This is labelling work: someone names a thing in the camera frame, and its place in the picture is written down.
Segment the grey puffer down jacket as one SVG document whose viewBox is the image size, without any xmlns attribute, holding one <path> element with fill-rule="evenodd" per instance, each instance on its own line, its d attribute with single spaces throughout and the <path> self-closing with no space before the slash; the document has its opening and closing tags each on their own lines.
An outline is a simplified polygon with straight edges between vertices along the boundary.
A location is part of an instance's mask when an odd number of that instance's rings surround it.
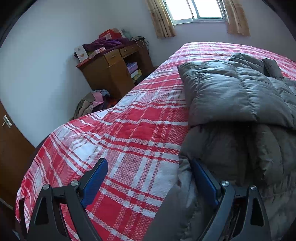
<svg viewBox="0 0 296 241">
<path fill-rule="evenodd" d="M 271 240 L 295 240 L 295 81 L 276 61 L 235 53 L 178 66 L 189 110 L 177 181 L 145 240 L 199 240 L 214 211 L 198 193 L 190 161 L 218 182 L 255 185 Z"/>
</svg>

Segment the pile of clothes on floor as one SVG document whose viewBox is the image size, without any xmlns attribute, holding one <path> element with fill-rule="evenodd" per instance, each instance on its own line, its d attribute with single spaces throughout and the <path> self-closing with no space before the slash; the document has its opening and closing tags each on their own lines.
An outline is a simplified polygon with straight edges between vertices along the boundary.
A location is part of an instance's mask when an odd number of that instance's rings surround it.
<svg viewBox="0 0 296 241">
<path fill-rule="evenodd" d="M 97 111 L 114 107 L 116 104 L 117 100 L 114 99 L 107 90 L 94 90 L 79 101 L 74 111 L 74 115 L 69 121 Z"/>
</svg>

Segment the purple clothes on desk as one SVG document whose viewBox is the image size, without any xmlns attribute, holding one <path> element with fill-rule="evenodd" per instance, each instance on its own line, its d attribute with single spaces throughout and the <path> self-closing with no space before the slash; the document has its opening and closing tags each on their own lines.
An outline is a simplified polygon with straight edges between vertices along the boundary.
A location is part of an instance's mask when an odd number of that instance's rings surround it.
<svg viewBox="0 0 296 241">
<path fill-rule="evenodd" d="M 104 47 L 106 50 L 114 48 L 119 45 L 125 45 L 129 42 L 128 38 L 118 38 L 118 39 L 106 39 L 106 38 L 98 38 L 90 44 L 83 44 L 83 48 L 86 52 L 93 52 L 97 49 Z"/>
</svg>

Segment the brown wooden door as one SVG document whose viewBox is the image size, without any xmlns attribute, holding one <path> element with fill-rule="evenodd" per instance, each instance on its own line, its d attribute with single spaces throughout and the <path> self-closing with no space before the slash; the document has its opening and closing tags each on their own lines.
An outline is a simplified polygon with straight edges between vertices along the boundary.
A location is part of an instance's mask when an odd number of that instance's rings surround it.
<svg viewBox="0 0 296 241">
<path fill-rule="evenodd" d="M 12 127 L 1 126 L 1 199 L 12 208 L 15 207 L 16 194 L 22 179 L 31 165 L 30 156 L 35 147 L 13 124 L 10 116 L 1 105 L 1 125 L 6 115 Z"/>
</svg>

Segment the red white plaid bedspread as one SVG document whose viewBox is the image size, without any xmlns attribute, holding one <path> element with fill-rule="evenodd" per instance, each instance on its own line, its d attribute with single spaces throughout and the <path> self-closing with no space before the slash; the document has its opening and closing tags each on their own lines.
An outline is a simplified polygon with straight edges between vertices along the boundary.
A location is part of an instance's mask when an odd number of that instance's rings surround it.
<svg viewBox="0 0 296 241">
<path fill-rule="evenodd" d="M 176 181 L 179 150 L 188 131 L 188 110 L 177 66 L 188 61 L 228 60 L 233 53 L 275 60 L 295 79 L 295 62 L 252 46 L 184 44 L 116 106 L 70 121 L 41 145 L 17 193 L 16 219 L 30 223 L 44 184 L 68 185 L 100 158 L 108 173 L 87 207 L 103 240 L 142 240 Z"/>
</svg>

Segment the brown wooden desk cabinet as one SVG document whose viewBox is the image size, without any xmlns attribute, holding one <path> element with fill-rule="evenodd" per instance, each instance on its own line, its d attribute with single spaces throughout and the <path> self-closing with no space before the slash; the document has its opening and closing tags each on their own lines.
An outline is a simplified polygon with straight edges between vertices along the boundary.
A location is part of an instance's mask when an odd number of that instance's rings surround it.
<svg viewBox="0 0 296 241">
<path fill-rule="evenodd" d="M 136 62 L 142 72 L 136 81 L 133 81 L 127 67 L 132 62 Z M 101 52 L 76 67 L 83 73 L 92 90 L 105 89 L 116 100 L 124 97 L 155 70 L 145 38 Z"/>
</svg>

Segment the yellow box in shelf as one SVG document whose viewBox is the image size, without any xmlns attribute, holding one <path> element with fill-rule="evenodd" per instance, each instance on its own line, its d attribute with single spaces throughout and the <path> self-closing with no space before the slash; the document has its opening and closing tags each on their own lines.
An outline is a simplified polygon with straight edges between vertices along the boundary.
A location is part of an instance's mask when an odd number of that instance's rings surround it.
<svg viewBox="0 0 296 241">
<path fill-rule="evenodd" d="M 138 80 L 138 78 L 140 78 L 142 76 L 142 72 L 140 69 L 137 69 L 130 76 L 131 76 L 133 82 L 135 83 Z"/>
</svg>

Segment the white carton box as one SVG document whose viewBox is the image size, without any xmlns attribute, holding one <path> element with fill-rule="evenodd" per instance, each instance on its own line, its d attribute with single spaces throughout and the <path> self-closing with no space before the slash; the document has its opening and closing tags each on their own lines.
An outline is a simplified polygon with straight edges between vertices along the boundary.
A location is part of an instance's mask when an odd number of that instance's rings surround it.
<svg viewBox="0 0 296 241">
<path fill-rule="evenodd" d="M 82 45 L 76 47 L 74 49 L 74 52 L 75 52 L 77 58 L 79 59 L 80 63 L 82 63 L 83 61 L 88 59 L 88 54 Z"/>
</svg>

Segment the purple box in shelf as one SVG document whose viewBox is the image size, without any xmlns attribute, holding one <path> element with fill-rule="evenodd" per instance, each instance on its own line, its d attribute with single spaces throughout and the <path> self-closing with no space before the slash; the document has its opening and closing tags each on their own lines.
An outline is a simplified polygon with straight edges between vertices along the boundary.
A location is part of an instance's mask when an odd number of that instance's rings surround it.
<svg viewBox="0 0 296 241">
<path fill-rule="evenodd" d="M 132 62 L 132 63 L 126 63 L 128 72 L 130 74 L 132 74 L 133 72 L 135 72 L 138 69 L 138 65 L 137 62 Z"/>
</svg>

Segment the flat red white box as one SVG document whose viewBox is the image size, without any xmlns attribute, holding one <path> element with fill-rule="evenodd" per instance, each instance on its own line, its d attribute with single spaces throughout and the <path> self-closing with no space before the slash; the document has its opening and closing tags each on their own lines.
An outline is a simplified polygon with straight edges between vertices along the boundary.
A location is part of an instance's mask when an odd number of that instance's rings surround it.
<svg viewBox="0 0 296 241">
<path fill-rule="evenodd" d="M 89 58 L 89 59 L 92 59 L 94 56 L 96 56 L 96 55 L 98 55 L 98 54 L 104 52 L 105 50 L 106 50 L 105 47 L 101 47 L 101 48 L 99 48 L 99 49 L 93 51 L 93 52 L 88 56 L 88 58 Z"/>
</svg>

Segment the right beige curtain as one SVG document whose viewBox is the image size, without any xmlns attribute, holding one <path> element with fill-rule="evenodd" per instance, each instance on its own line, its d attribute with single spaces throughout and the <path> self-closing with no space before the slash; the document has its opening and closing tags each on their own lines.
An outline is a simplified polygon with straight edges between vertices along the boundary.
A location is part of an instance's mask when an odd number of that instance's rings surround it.
<svg viewBox="0 0 296 241">
<path fill-rule="evenodd" d="M 238 0 L 223 0 L 226 12 L 227 33 L 250 37 L 250 30 L 244 9 Z"/>
</svg>

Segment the beige curtain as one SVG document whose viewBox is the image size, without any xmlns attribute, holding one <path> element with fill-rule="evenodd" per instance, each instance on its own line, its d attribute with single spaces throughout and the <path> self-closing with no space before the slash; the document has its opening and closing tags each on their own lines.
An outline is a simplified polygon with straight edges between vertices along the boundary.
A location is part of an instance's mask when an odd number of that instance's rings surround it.
<svg viewBox="0 0 296 241">
<path fill-rule="evenodd" d="M 163 0 L 146 0 L 156 36 L 159 39 L 176 36 L 175 28 Z"/>
<path fill-rule="evenodd" d="M 223 0 L 226 12 L 227 33 L 250 37 L 250 30 L 244 9 L 238 0 Z"/>
</svg>

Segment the red gift box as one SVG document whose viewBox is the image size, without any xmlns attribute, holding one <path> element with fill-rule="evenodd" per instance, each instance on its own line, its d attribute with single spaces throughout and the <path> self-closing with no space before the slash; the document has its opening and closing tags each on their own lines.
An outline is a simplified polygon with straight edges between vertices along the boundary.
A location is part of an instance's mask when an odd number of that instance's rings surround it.
<svg viewBox="0 0 296 241">
<path fill-rule="evenodd" d="M 100 34 L 99 38 L 105 38 L 106 40 L 114 40 L 122 38 L 122 34 L 117 28 L 112 28 Z"/>
</svg>

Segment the left beige curtain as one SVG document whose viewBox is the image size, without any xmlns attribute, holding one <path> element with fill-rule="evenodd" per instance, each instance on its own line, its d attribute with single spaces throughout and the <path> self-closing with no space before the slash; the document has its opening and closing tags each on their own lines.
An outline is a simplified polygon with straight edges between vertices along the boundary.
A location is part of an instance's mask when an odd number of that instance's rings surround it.
<svg viewBox="0 0 296 241">
<path fill-rule="evenodd" d="M 163 0 L 146 0 L 156 36 L 159 39 L 176 36 L 175 28 Z"/>
</svg>

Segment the window with bright light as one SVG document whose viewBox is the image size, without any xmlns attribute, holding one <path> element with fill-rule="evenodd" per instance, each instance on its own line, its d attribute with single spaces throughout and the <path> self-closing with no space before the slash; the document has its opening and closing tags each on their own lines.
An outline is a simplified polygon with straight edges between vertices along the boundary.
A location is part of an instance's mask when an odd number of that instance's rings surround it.
<svg viewBox="0 0 296 241">
<path fill-rule="evenodd" d="M 164 5 L 174 25 L 226 20 L 223 1 L 167 0 Z"/>
</svg>

